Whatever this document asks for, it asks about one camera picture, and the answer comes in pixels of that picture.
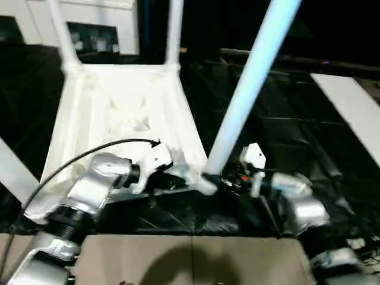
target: black cloth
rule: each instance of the black cloth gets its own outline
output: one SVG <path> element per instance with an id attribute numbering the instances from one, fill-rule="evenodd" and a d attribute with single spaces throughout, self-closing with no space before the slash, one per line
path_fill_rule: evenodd
<path id="1" fill-rule="evenodd" d="M 63 85 L 59 55 L 38 46 L 0 46 L 0 54 L 6 63 L 0 84 L 0 136 L 40 177 Z M 109 61 L 107 56 L 85 57 L 93 63 Z M 242 67 L 199 64 L 185 56 L 181 60 L 180 79 L 208 153 Z M 271 71 L 230 161 L 250 143 L 259 143 L 267 167 L 308 177 L 342 233 L 379 231 L 379 167 L 308 74 Z M 20 203 L 4 187 L 0 196 L 0 231 L 7 232 Z M 349 216 L 347 209 L 356 215 Z M 31 229 L 26 223 L 23 232 Z M 97 233 L 274 235 L 260 208 L 227 188 L 211 197 L 189 191 L 110 204 Z"/>

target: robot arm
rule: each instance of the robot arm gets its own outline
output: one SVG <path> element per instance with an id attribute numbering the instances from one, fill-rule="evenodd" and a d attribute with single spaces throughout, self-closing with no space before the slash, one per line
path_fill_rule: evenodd
<path id="1" fill-rule="evenodd" d="M 112 190 L 129 187 L 139 193 L 152 173 L 171 163 L 169 152 L 160 145 L 155 148 L 153 156 L 138 164 L 110 153 L 94 155 L 85 174 L 55 209 L 46 213 L 44 231 L 34 237 L 5 284 L 75 284 L 70 268 L 79 257 L 84 239 L 93 232 Z"/>

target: black cable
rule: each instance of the black cable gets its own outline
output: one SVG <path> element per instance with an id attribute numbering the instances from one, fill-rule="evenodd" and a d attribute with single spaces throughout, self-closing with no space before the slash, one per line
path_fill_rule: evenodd
<path id="1" fill-rule="evenodd" d="M 79 159 L 81 159 L 81 158 L 83 158 L 83 157 L 85 157 L 85 156 L 87 156 L 87 155 L 89 155 L 91 153 L 94 153 L 95 151 L 102 150 L 102 149 L 104 149 L 106 147 L 110 147 L 110 146 L 117 145 L 117 144 L 135 143 L 135 142 L 150 143 L 152 145 L 152 147 L 155 147 L 155 146 L 157 146 L 157 145 L 160 144 L 159 141 L 147 140 L 145 138 L 128 138 L 128 139 L 118 140 L 118 141 L 112 141 L 112 142 L 109 142 L 107 144 L 100 145 L 100 146 L 98 146 L 96 148 L 93 148 L 91 150 L 85 151 L 84 153 L 82 153 L 82 154 L 74 157 L 73 159 L 69 160 L 68 162 L 66 162 L 65 164 L 63 164 L 61 167 L 57 168 L 52 174 L 50 174 L 43 182 L 41 182 L 38 185 L 38 187 L 30 195 L 29 199 L 27 200 L 27 202 L 25 203 L 24 207 L 21 209 L 20 213 L 18 214 L 17 218 L 15 219 L 14 224 L 10 228 L 10 231 L 9 231 L 10 236 L 9 236 L 9 238 L 7 240 L 7 243 L 5 245 L 3 254 L 1 256 L 0 280 L 2 280 L 2 276 L 3 276 L 3 273 L 4 273 L 5 265 L 7 263 L 8 255 L 9 255 L 9 252 L 10 252 L 10 249 L 11 249 L 11 245 L 12 245 L 12 242 L 13 242 L 14 237 L 15 237 L 15 230 L 17 228 L 17 225 L 20 224 L 21 220 L 24 217 L 24 213 L 25 213 L 27 207 L 33 201 L 33 199 L 35 198 L 35 196 L 40 192 L 40 190 L 50 180 L 52 180 L 59 172 L 61 172 L 62 170 L 64 170 L 66 167 L 68 167 L 69 165 L 73 164 L 74 162 L 78 161 Z"/>

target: white cabinet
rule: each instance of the white cabinet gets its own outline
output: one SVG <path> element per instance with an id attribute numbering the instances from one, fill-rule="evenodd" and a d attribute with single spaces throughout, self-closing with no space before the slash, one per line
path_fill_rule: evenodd
<path id="1" fill-rule="evenodd" d="M 45 0 L 28 0 L 42 44 L 59 46 Z M 59 7 L 68 23 L 114 27 L 121 54 L 138 54 L 137 3 L 135 0 L 61 0 Z"/>
<path id="2" fill-rule="evenodd" d="M 0 0 L 1 16 L 14 18 L 26 44 L 35 45 L 42 43 L 26 0 Z"/>

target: cardboard surface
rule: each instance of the cardboard surface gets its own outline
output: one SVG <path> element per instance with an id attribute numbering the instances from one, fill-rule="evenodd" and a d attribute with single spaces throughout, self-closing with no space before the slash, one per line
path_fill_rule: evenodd
<path id="1" fill-rule="evenodd" d="M 31 239 L 17 236 L 8 269 Z M 77 285 L 313 284 L 297 241 L 250 237 L 89 236 L 72 272 Z"/>

